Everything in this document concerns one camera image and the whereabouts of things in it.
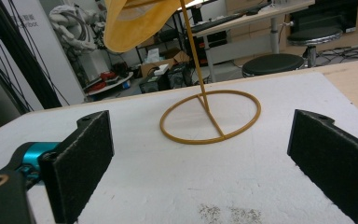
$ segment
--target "chair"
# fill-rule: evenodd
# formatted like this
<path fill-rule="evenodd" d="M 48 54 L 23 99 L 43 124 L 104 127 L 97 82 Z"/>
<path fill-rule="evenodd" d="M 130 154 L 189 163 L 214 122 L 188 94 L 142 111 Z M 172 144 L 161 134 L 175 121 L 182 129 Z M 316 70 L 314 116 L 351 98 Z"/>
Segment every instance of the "chair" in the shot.
<path fill-rule="evenodd" d="M 337 28 L 322 27 L 299 31 L 289 35 L 287 41 L 293 46 L 306 46 L 303 57 L 293 54 L 270 54 L 258 57 L 242 67 L 244 77 L 263 76 L 267 74 L 287 72 L 316 65 L 316 45 L 340 39 L 342 31 Z"/>

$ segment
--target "yellow plastic object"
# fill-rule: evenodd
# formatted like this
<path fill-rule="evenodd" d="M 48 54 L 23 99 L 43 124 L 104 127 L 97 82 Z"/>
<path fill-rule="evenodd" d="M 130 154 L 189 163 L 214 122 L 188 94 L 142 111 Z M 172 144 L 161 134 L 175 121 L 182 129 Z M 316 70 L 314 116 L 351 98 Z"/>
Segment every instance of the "yellow plastic object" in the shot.
<path fill-rule="evenodd" d="M 201 94 L 196 94 L 196 95 L 192 95 L 190 97 L 185 98 L 184 100 L 176 103 L 175 105 L 171 106 L 161 117 L 161 120 L 159 122 L 159 128 L 161 129 L 161 131 L 163 132 L 163 134 L 168 137 L 169 139 L 178 142 L 178 143 L 183 143 L 183 144 L 190 144 L 190 145 L 204 145 L 204 144 L 211 144 L 211 143 L 216 143 L 216 142 L 221 142 L 224 140 L 227 140 L 228 138 L 234 137 L 240 133 L 243 133 L 244 131 L 246 131 L 247 129 L 249 129 L 256 121 L 257 119 L 260 117 L 260 113 L 261 113 L 261 104 L 260 102 L 258 102 L 258 100 L 251 94 L 243 92 L 243 91 L 229 91 L 229 90 L 222 90 L 222 91 L 207 91 L 206 94 L 210 95 L 210 94 L 221 94 L 221 93 L 228 93 L 228 94 L 237 94 L 237 95 L 241 95 L 244 97 L 247 97 L 249 99 L 251 99 L 255 105 L 256 105 L 256 113 L 254 115 L 254 117 L 246 124 L 244 124 L 242 127 L 240 127 L 238 130 L 232 132 L 232 133 L 226 133 L 224 134 L 223 131 L 221 130 L 221 128 L 219 127 L 218 123 L 216 122 L 216 120 L 213 117 L 213 114 L 211 113 L 211 111 L 206 110 L 205 112 L 207 113 L 208 117 L 210 118 L 211 122 L 213 123 L 214 127 L 216 128 L 216 130 L 220 133 L 220 136 L 216 137 L 216 138 L 210 138 L 210 139 L 197 139 L 197 140 L 193 140 L 193 139 L 184 139 L 184 138 L 179 138 L 179 137 L 175 137 L 173 135 L 171 135 L 170 133 L 168 133 L 165 128 L 164 128 L 164 123 L 165 123 L 165 119 L 168 117 L 168 115 L 179 105 L 184 104 L 185 102 L 188 102 L 192 99 L 195 98 L 199 98 L 200 103 L 203 105 L 203 107 L 205 108 L 205 103 L 202 102 L 201 100 Z"/>
<path fill-rule="evenodd" d="M 105 0 L 105 3 L 103 42 L 114 52 L 128 51 L 146 41 L 180 7 L 179 0 Z"/>

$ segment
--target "floor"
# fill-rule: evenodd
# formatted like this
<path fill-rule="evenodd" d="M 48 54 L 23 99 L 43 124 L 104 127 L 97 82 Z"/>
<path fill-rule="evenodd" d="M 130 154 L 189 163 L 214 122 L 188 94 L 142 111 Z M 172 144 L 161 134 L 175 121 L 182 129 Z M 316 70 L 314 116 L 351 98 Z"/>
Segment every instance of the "floor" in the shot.
<path fill-rule="evenodd" d="M 328 64 L 335 63 L 347 63 L 358 61 L 358 47 L 353 48 L 345 48 L 345 49 L 334 49 L 334 50 L 326 50 L 318 53 L 318 57 L 316 63 L 318 66 L 324 66 Z M 235 65 L 233 62 L 226 62 L 215 65 L 215 78 L 217 82 L 233 80 L 243 78 L 241 73 L 241 67 Z M 207 78 L 210 74 L 208 67 L 201 67 L 202 76 Z M 196 82 L 198 80 L 197 72 L 192 71 L 193 81 Z M 126 97 L 131 95 L 142 94 L 139 89 L 139 83 L 141 82 L 141 78 L 132 79 L 131 86 L 126 90 L 115 90 L 111 92 L 106 92 L 100 99 L 114 99 L 119 97 Z"/>

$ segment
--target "cabinet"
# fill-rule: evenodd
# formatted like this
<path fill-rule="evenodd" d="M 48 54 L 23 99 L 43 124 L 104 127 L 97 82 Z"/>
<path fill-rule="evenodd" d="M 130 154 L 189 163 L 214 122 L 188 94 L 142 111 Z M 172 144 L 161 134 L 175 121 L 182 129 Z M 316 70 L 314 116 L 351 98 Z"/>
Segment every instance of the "cabinet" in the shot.
<path fill-rule="evenodd" d="M 196 52 L 199 58 L 200 66 L 207 66 L 208 60 L 206 58 L 205 43 L 203 37 L 193 37 L 193 39 L 194 44 L 196 46 Z M 222 31 L 212 35 L 207 35 L 207 39 L 210 48 L 225 45 L 227 43 L 227 33 L 226 31 Z M 191 58 L 193 58 L 193 53 L 191 51 L 188 39 L 186 40 L 186 52 Z"/>
<path fill-rule="evenodd" d="M 254 7 L 261 3 L 266 3 L 267 0 L 226 0 L 226 9 L 227 14 L 232 15 L 236 13 L 239 10 Z M 284 16 L 281 15 L 277 18 L 277 23 L 282 24 L 284 22 Z M 238 41 L 243 41 L 246 39 L 253 39 L 258 38 L 261 35 L 268 35 L 270 34 L 270 20 L 264 20 L 264 21 L 258 21 L 255 23 L 251 23 L 249 25 L 244 25 L 238 28 L 231 29 L 228 32 L 228 41 L 234 43 Z M 280 40 L 285 40 L 286 38 L 286 32 L 281 32 L 281 38 Z M 280 50 L 283 50 L 286 48 L 286 41 L 280 41 Z M 248 61 L 253 57 L 245 57 L 235 60 L 235 64 L 242 64 L 245 61 Z"/>

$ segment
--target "desk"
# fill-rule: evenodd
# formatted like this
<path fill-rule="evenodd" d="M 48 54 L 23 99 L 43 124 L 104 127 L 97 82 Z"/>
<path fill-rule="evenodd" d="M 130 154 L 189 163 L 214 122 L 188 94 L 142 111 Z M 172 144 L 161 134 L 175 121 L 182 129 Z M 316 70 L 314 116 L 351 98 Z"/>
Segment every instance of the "desk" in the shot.
<path fill-rule="evenodd" d="M 198 87 L 37 111 L 0 128 L 0 168 L 24 142 L 61 141 L 76 129 L 77 119 L 108 109 L 116 155 L 79 223 L 351 223 L 286 150 L 295 108 L 331 117 L 358 137 L 357 87 L 358 62 L 207 84 L 208 91 L 247 91 L 263 110 L 245 133 L 206 146 L 172 142 L 158 127 L 165 110 L 200 92 Z M 211 97 L 209 104 L 217 114 L 230 107 L 224 111 L 230 116 L 218 121 L 235 128 L 254 108 L 243 110 L 241 98 L 228 98 Z M 199 124 L 206 116 L 193 107 L 175 124 L 194 123 L 196 130 L 182 132 L 196 137 L 204 135 Z M 43 184 L 28 195 L 37 223 L 52 223 Z"/>
<path fill-rule="evenodd" d="M 264 53 L 272 51 L 279 53 L 279 32 L 276 18 L 280 15 L 289 14 L 295 11 L 308 8 L 315 4 L 314 0 L 295 0 L 290 4 L 277 5 L 268 10 L 260 11 L 254 16 L 243 16 L 234 21 L 229 21 L 224 24 L 212 27 L 210 29 L 194 34 L 198 37 L 203 37 L 205 43 L 205 52 L 208 60 L 208 66 L 212 82 L 215 82 L 213 64 L 224 61 L 249 56 L 255 53 Z M 226 31 L 239 26 L 247 25 L 257 21 L 271 19 L 271 34 L 264 35 L 256 39 L 245 40 L 235 43 L 229 43 L 215 48 L 210 48 L 207 35 L 215 34 L 217 32 Z"/>

